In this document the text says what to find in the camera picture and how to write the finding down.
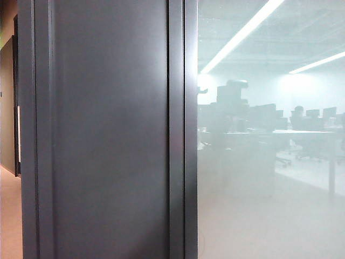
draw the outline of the office room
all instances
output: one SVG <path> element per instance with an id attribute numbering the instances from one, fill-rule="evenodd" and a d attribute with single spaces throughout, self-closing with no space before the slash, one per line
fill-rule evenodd
<path id="1" fill-rule="evenodd" d="M 344 11 L 199 1 L 199 258 L 343 258 Z"/>

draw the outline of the floor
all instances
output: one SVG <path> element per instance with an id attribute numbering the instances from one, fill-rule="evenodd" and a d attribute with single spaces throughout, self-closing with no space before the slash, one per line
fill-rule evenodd
<path id="1" fill-rule="evenodd" d="M 279 155 L 199 152 L 199 259 L 344 259 L 345 162 L 331 197 L 327 161 Z"/>
<path id="2" fill-rule="evenodd" d="M 22 199 L 20 178 L 0 167 L 1 259 L 22 259 Z"/>

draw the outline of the door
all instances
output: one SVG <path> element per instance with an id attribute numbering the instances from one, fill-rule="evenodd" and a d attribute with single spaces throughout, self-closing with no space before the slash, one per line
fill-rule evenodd
<path id="1" fill-rule="evenodd" d="M 15 174 L 13 38 L 1 48 L 1 165 Z"/>
<path id="2" fill-rule="evenodd" d="M 196 14 L 196 1 L 186 6 Z M 184 83 L 184 50 L 196 49 L 184 46 L 186 6 L 19 1 L 26 258 L 195 258 L 184 95 L 196 85 Z"/>

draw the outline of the fluorescent light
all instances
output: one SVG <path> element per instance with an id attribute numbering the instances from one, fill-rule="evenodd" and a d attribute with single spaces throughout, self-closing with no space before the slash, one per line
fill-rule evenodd
<path id="1" fill-rule="evenodd" d="M 306 71 L 306 70 L 308 70 L 308 69 L 312 69 L 313 67 L 320 66 L 320 65 L 322 65 L 322 64 L 325 64 L 325 63 L 334 61 L 334 60 L 339 59 L 339 58 L 342 58 L 342 57 L 345 57 L 345 52 L 341 52 L 341 53 L 336 54 L 336 55 L 334 55 L 334 56 L 331 56 L 331 57 L 329 57 L 329 58 L 325 58 L 325 59 L 322 59 L 322 60 L 320 60 L 320 61 L 311 63 L 311 64 L 306 65 L 306 66 L 303 66 L 303 67 L 301 67 L 301 68 L 299 68 L 299 69 L 290 71 L 289 73 L 290 73 L 290 74 L 297 74 L 297 73 L 300 73 L 300 72 L 302 72 L 302 71 Z"/>
<path id="2" fill-rule="evenodd" d="M 269 0 L 253 18 L 215 55 L 215 57 L 201 70 L 202 74 L 209 73 L 231 51 L 233 51 L 252 31 L 254 31 L 284 0 Z"/>

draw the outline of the dark gray door frame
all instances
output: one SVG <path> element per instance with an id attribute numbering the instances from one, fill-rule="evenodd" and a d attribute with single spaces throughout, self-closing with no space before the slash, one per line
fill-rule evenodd
<path id="1" fill-rule="evenodd" d="M 197 258 L 197 0 L 169 0 L 170 258 Z M 54 0 L 18 0 L 24 259 L 54 258 Z"/>

